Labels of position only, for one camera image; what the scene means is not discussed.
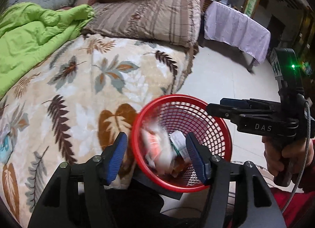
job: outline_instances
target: metal screw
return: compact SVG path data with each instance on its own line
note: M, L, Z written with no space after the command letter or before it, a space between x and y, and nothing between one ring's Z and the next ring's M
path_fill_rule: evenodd
M61 168L65 168L66 166L68 166L68 162L62 162L62 163L60 163L60 165L59 165Z
M253 168L255 166L255 164L251 161L245 162L245 165L248 166L249 168Z
M213 155L212 156L212 160L215 161L215 162L219 162L221 160L221 158L218 155Z
M102 159L102 157L100 155L95 155L92 160L94 162L99 162L101 159Z

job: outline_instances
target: floral blanket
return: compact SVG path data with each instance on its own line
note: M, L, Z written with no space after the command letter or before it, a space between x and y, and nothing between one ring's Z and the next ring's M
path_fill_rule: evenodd
M183 47L81 35L23 76L0 101L0 196L22 227L63 161L83 163L130 132L137 112L190 73ZM128 148L111 187L128 187Z

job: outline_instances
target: blue gripper pad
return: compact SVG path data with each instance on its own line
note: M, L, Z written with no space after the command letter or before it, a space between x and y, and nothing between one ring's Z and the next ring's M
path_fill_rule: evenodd
M122 163L123 156L127 148L127 135L123 132L120 132L116 137L116 140L113 145L108 146L112 147L113 153L108 162L108 170L106 176L106 182L110 184L116 179L120 165Z
M209 159L212 156L210 150L207 146L201 145L192 132L186 136L186 147L197 178L205 184L210 179L210 174L206 172L206 165L210 165Z

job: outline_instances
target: white tablecloth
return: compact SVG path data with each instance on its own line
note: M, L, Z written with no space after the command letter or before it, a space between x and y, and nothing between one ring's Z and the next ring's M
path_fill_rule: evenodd
M247 15L213 2L204 21L204 38L225 42L250 54L259 63L266 59L270 32Z

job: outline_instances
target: striped pillow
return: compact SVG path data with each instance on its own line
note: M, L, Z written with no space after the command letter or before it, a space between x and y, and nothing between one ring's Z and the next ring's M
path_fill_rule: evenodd
M200 29L200 0L129 0L95 3L95 17L82 33L156 39L191 47Z

